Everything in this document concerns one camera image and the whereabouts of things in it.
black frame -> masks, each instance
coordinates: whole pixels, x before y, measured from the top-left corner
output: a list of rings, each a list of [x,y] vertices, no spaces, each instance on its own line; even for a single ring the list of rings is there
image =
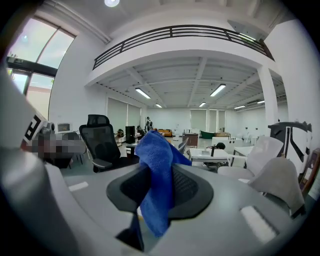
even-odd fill
[[[249,38],[246,39],[246,35],[240,36],[240,33],[238,32],[221,27],[190,24],[165,26],[152,29],[134,35],[120,43],[117,43],[116,45],[106,50],[94,59],[93,70],[99,67],[102,63],[106,62],[107,60],[110,60],[111,58],[131,48],[157,40],[179,37],[206,37],[226,40],[249,47],[274,60],[270,51],[268,50],[267,46],[263,41],[252,41]]]

table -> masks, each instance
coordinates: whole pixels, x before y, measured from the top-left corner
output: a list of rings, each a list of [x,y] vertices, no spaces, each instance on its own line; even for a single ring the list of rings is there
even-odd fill
[[[206,163],[225,163],[229,161],[229,155],[223,149],[215,149],[211,156],[211,149],[208,148],[190,148],[191,162],[206,162]]]
[[[233,155],[238,153],[240,156],[247,157],[253,148],[254,148],[254,146],[235,146],[234,150],[233,150]],[[235,160],[235,158],[233,157],[231,160],[230,166],[233,165],[234,160]]]
[[[198,147],[198,133],[183,133],[182,141],[184,142],[187,138],[189,138],[187,146]]]

blue towel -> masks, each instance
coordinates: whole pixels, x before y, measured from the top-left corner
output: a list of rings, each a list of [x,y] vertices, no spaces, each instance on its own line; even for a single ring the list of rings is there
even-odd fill
[[[140,209],[143,219],[156,237],[168,229],[168,212],[174,206],[171,164],[191,166],[185,158],[159,132],[149,131],[135,147],[140,164],[151,170],[151,186]]]

pillar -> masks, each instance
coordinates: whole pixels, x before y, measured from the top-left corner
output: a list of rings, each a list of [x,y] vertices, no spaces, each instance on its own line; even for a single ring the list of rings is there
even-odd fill
[[[266,66],[261,66],[257,70],[262,85],[265,105],[266,127],[264,130],[264,135],[270,136],[270,129],[268,126],[278,122],[277,96],[269,68]]]

sofa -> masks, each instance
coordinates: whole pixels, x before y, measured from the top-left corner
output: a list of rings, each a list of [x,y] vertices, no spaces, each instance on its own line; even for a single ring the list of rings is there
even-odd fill
[[[158,129],[159,133],[163,133],[165,137],[172,137],[172,130],[170,129]]]

